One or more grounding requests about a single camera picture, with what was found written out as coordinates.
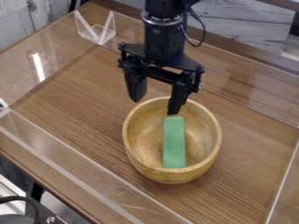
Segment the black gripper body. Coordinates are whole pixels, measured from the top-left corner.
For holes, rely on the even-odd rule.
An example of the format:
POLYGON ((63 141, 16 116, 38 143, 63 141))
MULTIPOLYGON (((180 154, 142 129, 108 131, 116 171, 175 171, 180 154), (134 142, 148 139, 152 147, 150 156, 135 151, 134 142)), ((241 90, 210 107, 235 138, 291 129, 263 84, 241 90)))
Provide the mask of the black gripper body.
POLYGON ((144 43, 120 43, 122 52, 119 66, 124 72, 124 64, 147 68, 147 79, 154 78, 168 84, 187 81, 194 90, 199 90, 202 83, 203 65, 184 53, 184 42, 198 47, 188 39, 187 20, 184 17, 155 20, 144 19, 144 43))

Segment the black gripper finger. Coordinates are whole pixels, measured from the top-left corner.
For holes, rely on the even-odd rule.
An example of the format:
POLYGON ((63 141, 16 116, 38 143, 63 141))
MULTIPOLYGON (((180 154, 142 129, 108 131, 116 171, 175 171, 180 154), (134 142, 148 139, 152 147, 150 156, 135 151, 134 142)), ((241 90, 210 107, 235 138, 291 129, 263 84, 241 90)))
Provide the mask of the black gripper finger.
POLYGON ((193 90, 194 86, 187 81, 178 80, 172 84, 172 95, 168 101, 168 111, 167 111, 168 116, 179 114, 182 105, 187 102, 193 90))
POLYGON ((124 76, 128 96, 134 102, 139 102, 147 92, 147 68, 126 63, 124 76))

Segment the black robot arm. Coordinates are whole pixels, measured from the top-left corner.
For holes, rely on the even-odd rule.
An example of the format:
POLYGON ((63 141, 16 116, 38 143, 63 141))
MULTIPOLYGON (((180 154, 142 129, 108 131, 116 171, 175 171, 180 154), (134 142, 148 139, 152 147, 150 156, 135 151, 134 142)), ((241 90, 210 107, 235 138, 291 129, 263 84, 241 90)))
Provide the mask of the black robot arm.
POLYGON ((147 92, 147 80, 156 79, 172 86, 167 114, 180 112, 188 96, 201 90, 205 66, 184 53, 188 18, 199 15, 193 6, 201 0, 144 0, 142 19, 144 42, 120 43, 119 66, 126 77, 130 98, 139 102, 147 92))

